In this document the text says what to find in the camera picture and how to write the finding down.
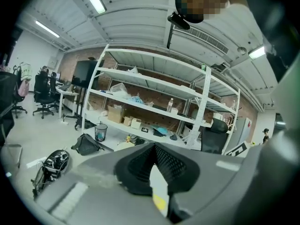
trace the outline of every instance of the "trash can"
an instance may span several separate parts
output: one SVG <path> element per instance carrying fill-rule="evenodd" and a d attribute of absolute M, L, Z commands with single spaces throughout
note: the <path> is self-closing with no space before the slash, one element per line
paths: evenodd
<path fill-rule="evenodd" d="M 107 131 L 107 125 L 104 123 L 98 123 L 95 126 L 95 140 L 97 142 L 103 142 L 105 140 Z"/>

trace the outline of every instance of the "black office chair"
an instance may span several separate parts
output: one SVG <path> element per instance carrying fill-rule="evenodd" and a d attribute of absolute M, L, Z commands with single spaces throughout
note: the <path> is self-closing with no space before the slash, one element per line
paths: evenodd
<path fill-rule="evenodd" d="M 35 110 L 34 113 L 42 112 L 42 119 L 44 119 L 44 112 L 51 113 L 54 116 L 54 113 L 50 111 L 46 106 L 54 102 L 54 98 L 49 95 L 48 88 L 48 77 L 43 76 L 42 72 L 39 75 L 36 75 L 36 82 L 34 84 L 34 100 L 36 103 L 40 103 L 42 107 L 39 107 Z"/>
<path fill-rule="evenodd" d="M 227 140 L 228 125 L 213 118 L 211 127 L 204 127 L 201 132 L 201 151 L 221 154 Z"/>
<path fill-rule="evenodd" d="M 21 67 L 17 67 L 17 66 L 14 66 L 14 74 L 16 75 L 16 86 L 15 86 L 15 91 L 14 91 L 14 94 L 13 94 L 13 109 L 15 111 L 15 118 L 18 118 L 18 115 L 17 115 L 17 110 L 19 111 L 25 111 L 25 113 L 27 114 L 27 111 L 22 107 L 22 106 L 18 106 L 17 104 L 22 102 L 25 97 L 21 97 L 18 93 L 18 89 L 19 87 L 21 86 Z"/>
<path fill-rule="evenodd" d="M 52 72 L 50 78 L 50 96 L 54 98 L 54 103 L 48 105 L 48 108 L 55 108 L 56 112 L 58 113 L 58 108 L 60 107 L 56 103 L 60 101 L 60 94 L 56 91 L 56 73 Z"/>
<path fill-rule="evenodd" d="M 3 166 L 13 163 L 12 165 L 20 167 L 22 146 L 5 143 L 10 130 L 15 125 L 12 108 L 16 79 L 16 75 L 12 73 L 0 72 L 0 150 Z"/>

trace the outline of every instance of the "white desk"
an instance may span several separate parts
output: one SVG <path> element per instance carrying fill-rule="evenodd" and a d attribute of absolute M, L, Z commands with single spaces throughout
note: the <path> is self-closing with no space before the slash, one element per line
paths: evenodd
<path fill-rule="evenodd" d="M 63 100 L 64 95 L 74 96 L 73 110 L 72 110 L 72 116 L 74 116 L 75 111 L 76 111 L 76 100 L 77 100 L 78 93 L 77 92 L 70 92 L 70 91 L 63 91 L 58 87 L 56 87 L 56 90 L 60 93 L 60 108 L 59 108 L 59 113 L 58 113 L 59 118 L 61 118 L 62 100 Z"/>

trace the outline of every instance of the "pink bag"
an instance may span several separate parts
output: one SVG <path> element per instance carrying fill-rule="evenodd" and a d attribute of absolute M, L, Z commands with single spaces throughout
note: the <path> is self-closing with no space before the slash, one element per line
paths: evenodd
<path fill-rule="evenodd" d="M 24 97 L 28 94 L 28 91 L 29 91 L 29 81 L 27 79 L 24 79 L 21 83 L 18 93 L 21 97 Z"/>

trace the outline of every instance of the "black bag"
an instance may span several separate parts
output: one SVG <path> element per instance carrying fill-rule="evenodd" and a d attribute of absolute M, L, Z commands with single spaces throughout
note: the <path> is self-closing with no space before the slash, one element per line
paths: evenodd
<path fill-rule="evenodd" d="M 82 134 L 78 139 L 77 143 L 71 147 L 71 149 L 76 150 L 82 156 L 89 155 L 93 152 L 99 151 L 99 149 L 104 150 L 100 147 L 100 143 L 96 142 L 90 135 Z"/>

